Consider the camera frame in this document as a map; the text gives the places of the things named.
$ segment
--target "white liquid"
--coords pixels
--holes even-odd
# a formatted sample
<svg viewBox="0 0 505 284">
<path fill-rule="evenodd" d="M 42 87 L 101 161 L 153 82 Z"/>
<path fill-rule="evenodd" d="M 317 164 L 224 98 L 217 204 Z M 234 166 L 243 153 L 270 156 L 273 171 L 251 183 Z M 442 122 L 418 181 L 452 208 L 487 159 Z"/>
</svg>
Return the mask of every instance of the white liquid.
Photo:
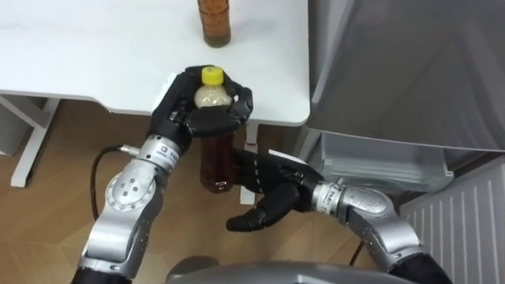
<svg viewBox="0 0 505 284">
<path fill-rule="evenodd" d="M 223 86 L 204 85 L 195 94 L 196 107 L 229 106 L 232 99 L 228 96 Z"/>
</svg>

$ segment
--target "refrigerator drawer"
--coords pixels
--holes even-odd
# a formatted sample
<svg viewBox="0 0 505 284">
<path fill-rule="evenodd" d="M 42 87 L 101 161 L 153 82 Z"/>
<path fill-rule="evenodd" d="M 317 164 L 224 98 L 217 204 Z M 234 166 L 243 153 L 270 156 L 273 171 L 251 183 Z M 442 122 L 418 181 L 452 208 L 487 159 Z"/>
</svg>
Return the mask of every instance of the refrigerator drawer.
<svg viewBox="0 0 505 284">
<path fill-rule="evenodd" d="M 323 133 L 308 161 L 327 181 L 344 178 L 386 193 L 436 192 L 454 177 L 440 148 L 339 134 Z"/>
</svg>

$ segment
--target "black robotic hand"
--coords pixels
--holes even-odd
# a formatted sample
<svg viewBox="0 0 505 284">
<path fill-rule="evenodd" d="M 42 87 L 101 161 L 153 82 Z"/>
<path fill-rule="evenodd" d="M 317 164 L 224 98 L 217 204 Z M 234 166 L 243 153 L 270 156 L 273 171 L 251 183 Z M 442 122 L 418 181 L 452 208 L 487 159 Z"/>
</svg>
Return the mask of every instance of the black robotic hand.
<svg viewBox="0 0 505 284">
<path fill-rule="evenodd" d="M 194 96 L 202 84 L 202 69 L 187 68 L 175 78 L 161 103 L 151 115 L 148 136 L 158 134 L 172 139 L 186 151 L 194 137 L 222 136 L 244 124 L 253 112 L 251 90 L 234 82 L 224 73 L 223 87 L 234 99 L 231 106 L 196 108 Z"/>
<path fill-rule="evenodd" d="M 264 197 L 245 214 L 228 219 L 228 230 L 261 230 L 276 224 L 291 210 L 312 211 L 312 193 L 323 177 L 311 166 L 275 151 L 259 155 L 235 150 L 234 158 L 237 184 Z"/>
</svg>

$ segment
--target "table leg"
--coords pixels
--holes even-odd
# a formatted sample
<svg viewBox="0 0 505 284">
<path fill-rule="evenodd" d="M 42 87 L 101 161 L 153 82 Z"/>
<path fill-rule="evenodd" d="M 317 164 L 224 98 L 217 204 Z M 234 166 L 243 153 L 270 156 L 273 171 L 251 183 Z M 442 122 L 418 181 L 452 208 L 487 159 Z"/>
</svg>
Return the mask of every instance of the table leg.
<svg viewBox="0 0 505 284">
<path fill-rule="evenodd" d="M 11 98 L 0 95 L 2 105 L 33 126 L 32 135 L 24 147 L 23 154 L 21 154 L 10 180 L 11 186 L 20 188 L 26 186 L 28 175 L 32 170 L 33 163 L 42 146 L 59 102 L 60 99 L 47 99 L 44 108 L 41 110 L 25 97 Z"/>
<path fill-rule="evenodd" d="M 258 152 L 258 124 L 248 123 L 245 127 L 245 145 L 247 151 Z M 245 187 L 240 188 L 240 204 L 254 204 L 254 192 L 249 191 Z"/>
</svg>

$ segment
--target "brown liquid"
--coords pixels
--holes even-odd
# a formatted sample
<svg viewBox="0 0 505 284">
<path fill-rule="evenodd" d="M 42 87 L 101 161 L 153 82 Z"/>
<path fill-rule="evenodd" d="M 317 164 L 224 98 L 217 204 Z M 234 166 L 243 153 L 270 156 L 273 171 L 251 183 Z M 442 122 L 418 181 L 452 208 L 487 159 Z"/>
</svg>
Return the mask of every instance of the brown liquid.
<svg viewBox="0 0 505 284">
<path fill-rule="evenodd" d="M 200 182 L 213 193 L 229 191 L 235 183 L 234 134 L 202 139 Z"/>
<path fill-rule="evenodd" d="M 198 0 L 205 42 L 223 47 L 230 42 L 230 6 L 228 0 Z"/>
</svg>

